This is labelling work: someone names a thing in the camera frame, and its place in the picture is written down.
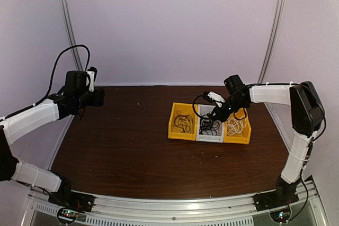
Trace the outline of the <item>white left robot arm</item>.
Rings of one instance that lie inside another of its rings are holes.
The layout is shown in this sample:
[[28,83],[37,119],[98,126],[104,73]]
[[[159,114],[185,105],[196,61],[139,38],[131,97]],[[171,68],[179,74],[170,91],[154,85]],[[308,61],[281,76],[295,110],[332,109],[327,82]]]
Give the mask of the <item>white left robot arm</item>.
[[65,207],[76,203],[65,179],[14,157],[10,146],[32,131],[70,115],[83,115],[87,107],[101,107],[105,91],[96,88],[95,67],[87,71],[68,71],[65,85],[55,94],[10,116],[1,118],[1,181],[13,180],[36,186],[50,193]]

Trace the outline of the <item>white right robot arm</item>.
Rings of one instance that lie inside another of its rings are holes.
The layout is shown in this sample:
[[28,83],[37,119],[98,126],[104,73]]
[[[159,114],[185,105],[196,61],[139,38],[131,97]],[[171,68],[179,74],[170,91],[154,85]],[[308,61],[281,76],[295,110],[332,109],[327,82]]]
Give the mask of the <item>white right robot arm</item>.
[[206,101],[214,104],[208,119],[226,122],[232,114],[241,109],[247,110],[253,104],[278,105],[289,110],[292,142],[271,197],[275,205],[281,206],[296,192],[314,142],[326,127],[325,109],[317,91],[310,81],[245,84],[238,75],[226,78],[224,85],[228,91],[226,98],[215,92],[202,94]]

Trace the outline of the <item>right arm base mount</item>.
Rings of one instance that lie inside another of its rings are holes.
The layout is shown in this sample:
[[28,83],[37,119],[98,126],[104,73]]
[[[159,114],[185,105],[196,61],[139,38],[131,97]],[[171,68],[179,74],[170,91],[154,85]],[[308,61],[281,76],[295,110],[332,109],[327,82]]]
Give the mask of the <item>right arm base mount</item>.
[[268,210],[272,221],[279,224],[287,223],[292,218],[291,204],[299,201],[297,194],[281,198],[277,191],[258,192],[252,198],[258,212]]

